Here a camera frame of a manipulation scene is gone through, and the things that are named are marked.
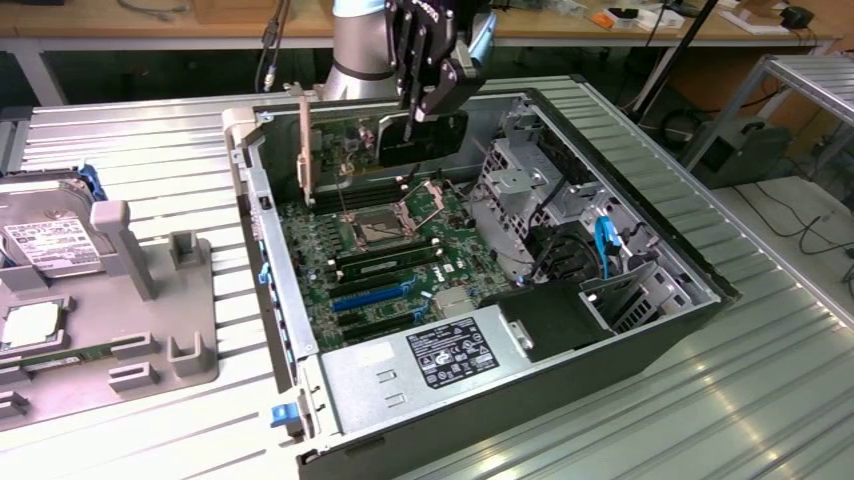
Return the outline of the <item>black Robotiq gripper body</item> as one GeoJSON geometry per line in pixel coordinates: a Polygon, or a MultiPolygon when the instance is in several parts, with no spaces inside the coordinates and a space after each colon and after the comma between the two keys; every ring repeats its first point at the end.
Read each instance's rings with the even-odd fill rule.
{"type": "Polygon", "coordinates": [[[438,84],[440,64],[458,35],[470,38],[469,1],[385,1],[385,41],[398,106],[418,106],[438,84]]]}

